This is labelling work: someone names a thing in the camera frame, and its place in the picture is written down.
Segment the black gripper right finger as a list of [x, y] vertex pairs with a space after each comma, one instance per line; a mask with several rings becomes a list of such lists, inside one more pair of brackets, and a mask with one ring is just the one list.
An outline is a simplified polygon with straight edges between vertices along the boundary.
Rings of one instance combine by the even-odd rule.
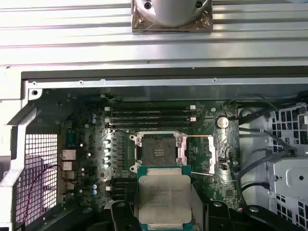
[[199, 195], [191, 185], [192, 213], [202, 231], [297, 231], [298, 227], [258, 206], [245, 206], [241, 212], [222, 201]]

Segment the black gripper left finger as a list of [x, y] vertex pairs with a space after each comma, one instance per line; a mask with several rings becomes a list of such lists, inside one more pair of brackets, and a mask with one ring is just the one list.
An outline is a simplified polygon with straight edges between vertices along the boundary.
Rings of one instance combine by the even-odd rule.
[[103, 186], [103, 197], [86, 206], [72, 225], [73, 231], [139, 231], [134, 215], [136, 180], [111, 180]]

